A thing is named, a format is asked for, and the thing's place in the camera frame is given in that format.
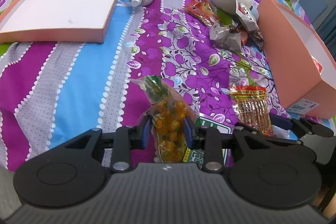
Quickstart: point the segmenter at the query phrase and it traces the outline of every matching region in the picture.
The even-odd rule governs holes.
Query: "bed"
[[[0,13],[11,1],[0,0]],[[90,13],[97,1],[87,0],[83,9]],[[129,79],[144,75],[161,75],[196,112],[218,122],[238,121],[225,94],[229,83],[265,86],[270,111],[289,117],[265,56],[254,46],[244,46],[242,54],[215,49],[208,29],[183,12],[189,1],[154,0],[146,8],[132,8],[129,0],[118,0],[103,44],[0,45],[0,164],[15,171],[90,128],[106,133],[136,124],[150,105]],[[277,1],[308,22],[298,2]],[[332,119],[312,119],[335,130]],[[295,138],[290,132],[279,134]],[[103,165],[110,157],[106,150]],[[153,139],[147,149],[132,151],[133,163],[154,157]]]

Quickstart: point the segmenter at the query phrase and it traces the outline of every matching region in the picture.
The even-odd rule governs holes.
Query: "open box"
[[[14,0],[0,15],[0,43],[103,42],[117,0]]]
[[[262,0],[258,25],[280,104],[289,112],[336,114],[336,63],[315,30],[276,0]],[[312,56],[322,65],[319,72]]]

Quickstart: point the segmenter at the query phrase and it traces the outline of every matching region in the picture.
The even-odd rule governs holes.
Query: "blue curtain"
[[[336,7],[330,12],[321,26],[317,28],[316,32],[336,60]]]

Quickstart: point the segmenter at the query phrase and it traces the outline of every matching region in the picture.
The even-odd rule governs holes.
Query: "white cap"
[[[133,7],[140,6],[142,4],[142,0],[131,0],[131,5]]]

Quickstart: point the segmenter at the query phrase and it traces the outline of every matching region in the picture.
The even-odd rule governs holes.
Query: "barcode label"
[[[317,107],[319,103],[313,102],[311,100],[302,98],[298,100],[295,104],[291,105],[286,110],[288,112],[293,112],[300,115],[305,115],[308,111],[312,110],[313,108]]]

